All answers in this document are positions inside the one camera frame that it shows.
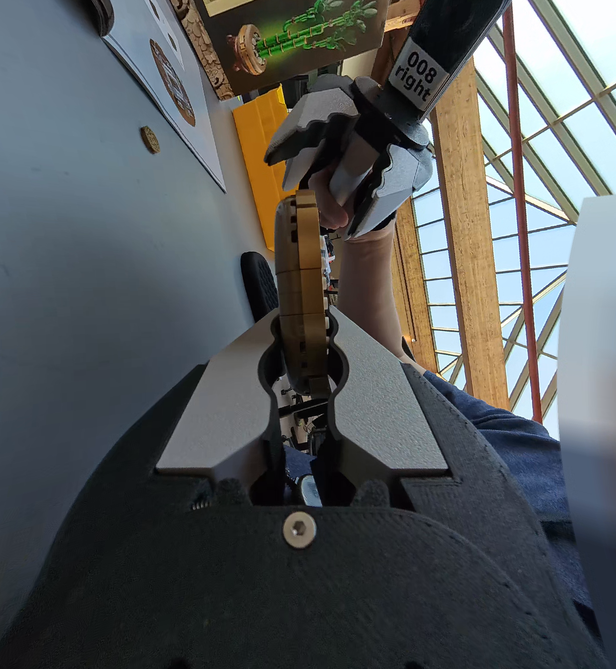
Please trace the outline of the person's right forearm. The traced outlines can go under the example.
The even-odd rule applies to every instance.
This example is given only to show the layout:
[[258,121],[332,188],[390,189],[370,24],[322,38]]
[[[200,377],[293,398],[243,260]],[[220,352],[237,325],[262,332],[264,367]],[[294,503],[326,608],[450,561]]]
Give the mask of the person's right forearm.
[[394,301],[394,222],[343,242],[337,308],[391,354],[410,363]]

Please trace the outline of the person's right hand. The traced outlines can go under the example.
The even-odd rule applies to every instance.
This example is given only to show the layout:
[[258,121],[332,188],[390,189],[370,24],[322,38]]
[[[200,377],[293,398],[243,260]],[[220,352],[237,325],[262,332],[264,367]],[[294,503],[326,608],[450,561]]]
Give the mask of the person's right hand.
[[330,192],[329,184],[335,170],[336,163],[330,164],[313,173],[307,184],[308,189],[315,194],[320,226],[328,230],[346,228],[354,212],[353,197],[349,197],[344,205],[340,205]]

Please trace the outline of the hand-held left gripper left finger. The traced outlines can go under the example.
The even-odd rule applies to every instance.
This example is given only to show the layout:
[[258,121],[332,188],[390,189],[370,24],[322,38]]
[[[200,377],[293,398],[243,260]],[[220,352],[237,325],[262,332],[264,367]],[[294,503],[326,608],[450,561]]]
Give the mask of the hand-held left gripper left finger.
[[283,502],[283,443],[273,385],[283,376],[279,314],[268,313],[212,357],[156,471],[236,479],[253,503]]

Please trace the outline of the yellow plastic bin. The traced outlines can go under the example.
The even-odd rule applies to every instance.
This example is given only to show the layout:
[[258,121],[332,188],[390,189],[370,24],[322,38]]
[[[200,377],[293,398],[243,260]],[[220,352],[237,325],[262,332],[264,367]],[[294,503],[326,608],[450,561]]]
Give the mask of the yellow plastic bin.
[[266,247],[275,250],[275,212],[284,198],[296,189],[284,191],[285,163],[269,166],[264,155],[275,131],[287,118],[281,86],[254,98],[232,111],[246,171],[253,191]]

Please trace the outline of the person's blue sweater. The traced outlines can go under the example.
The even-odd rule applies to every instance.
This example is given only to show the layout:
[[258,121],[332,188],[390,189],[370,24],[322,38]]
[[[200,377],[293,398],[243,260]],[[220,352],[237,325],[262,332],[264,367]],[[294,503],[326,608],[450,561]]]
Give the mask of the person's blue sweater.
[[560,580],[588,631],[603,645],[573,529],[560,442],[538,422],[490,406],[430,371],[424,377],[474,425],[516,478],[543,527]]

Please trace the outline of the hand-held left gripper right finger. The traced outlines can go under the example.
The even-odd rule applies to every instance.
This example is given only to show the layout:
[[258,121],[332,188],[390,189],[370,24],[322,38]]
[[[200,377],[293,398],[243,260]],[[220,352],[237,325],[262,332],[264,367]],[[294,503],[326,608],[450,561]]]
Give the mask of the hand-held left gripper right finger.
[[362,485],[382,482],[393,506],[453,477],[402,362],[338,308],[329,312],[328,505],[348,506]]

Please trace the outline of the lego instruction booklet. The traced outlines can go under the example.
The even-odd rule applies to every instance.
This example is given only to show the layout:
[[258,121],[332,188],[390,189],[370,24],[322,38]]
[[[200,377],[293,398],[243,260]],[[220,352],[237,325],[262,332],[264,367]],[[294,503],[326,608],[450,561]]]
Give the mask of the lego instruction booklet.
[[112,24],[103,36],[204,169],[226,192],[202,67],[170,1],[106,1]]

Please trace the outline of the wooden roof beam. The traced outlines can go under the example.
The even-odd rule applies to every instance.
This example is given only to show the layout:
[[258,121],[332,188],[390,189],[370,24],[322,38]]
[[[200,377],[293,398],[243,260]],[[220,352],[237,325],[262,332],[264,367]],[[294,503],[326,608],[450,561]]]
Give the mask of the wooden roof beam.
[[466,389],[510,409],[474,60],[430,114]]

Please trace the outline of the black wrist rest pad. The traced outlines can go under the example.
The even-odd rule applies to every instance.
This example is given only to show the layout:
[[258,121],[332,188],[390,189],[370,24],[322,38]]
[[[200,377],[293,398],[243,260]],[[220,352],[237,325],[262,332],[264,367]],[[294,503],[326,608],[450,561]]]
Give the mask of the black wrist rest pad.
[[274,275],[265,257],[258,252],[240,256],[240,271],[254,322],[279,308]]

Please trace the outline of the round gold lego base model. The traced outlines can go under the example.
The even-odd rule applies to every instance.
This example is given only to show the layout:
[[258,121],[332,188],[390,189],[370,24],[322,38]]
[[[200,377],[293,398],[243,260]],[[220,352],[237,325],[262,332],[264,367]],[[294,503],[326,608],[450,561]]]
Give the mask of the round gold lego base model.
[[275,273],[279,335],[290,387],[299,395],[328,400],[329,302],[315,193],[298,190],[275,215]]

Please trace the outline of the red steel pipe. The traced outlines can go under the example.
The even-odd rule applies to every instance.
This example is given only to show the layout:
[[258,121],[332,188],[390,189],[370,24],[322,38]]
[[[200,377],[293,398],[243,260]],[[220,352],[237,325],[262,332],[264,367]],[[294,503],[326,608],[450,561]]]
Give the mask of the red steel pipe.
[[533,293],[531,286],[530,249],[528,241],[528,219],[525,199],[523,172],[523,148],[521,121],[519,112],[518,72],[515,49],[513,7],[510,1],[503,13],[503,46],[506,71],[508,123],[511,139],[513,163],[513,196],[517,220],[519,258],[521,270],[522,311],[528,351],[528,372],[530,382],[532,418],[538,423],[543,421],[538,372],[538,349],[533,311]]

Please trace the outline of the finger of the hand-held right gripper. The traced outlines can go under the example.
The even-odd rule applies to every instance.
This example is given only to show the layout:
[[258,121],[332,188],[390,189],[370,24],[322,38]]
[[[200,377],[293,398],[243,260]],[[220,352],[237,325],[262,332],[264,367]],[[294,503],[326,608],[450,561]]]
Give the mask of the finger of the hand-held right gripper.
[[304,95],[270,139],[264,162],[285,164],[284,191],[307,186],[312,174],[341,157],[360,113],[342,88]]
[[428,146],[410,150],[390,145],[387,149],[354,190],[346,239],[383,230],[400,206],[432,176],[433,154]]

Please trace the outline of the lego set box bamboo picture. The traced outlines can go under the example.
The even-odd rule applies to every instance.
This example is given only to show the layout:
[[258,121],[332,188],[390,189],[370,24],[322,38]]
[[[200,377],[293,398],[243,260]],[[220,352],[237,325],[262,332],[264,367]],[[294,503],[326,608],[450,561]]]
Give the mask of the lego set box bamboo picture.
[[171,1],[219,100],[378,48],[390,1]]

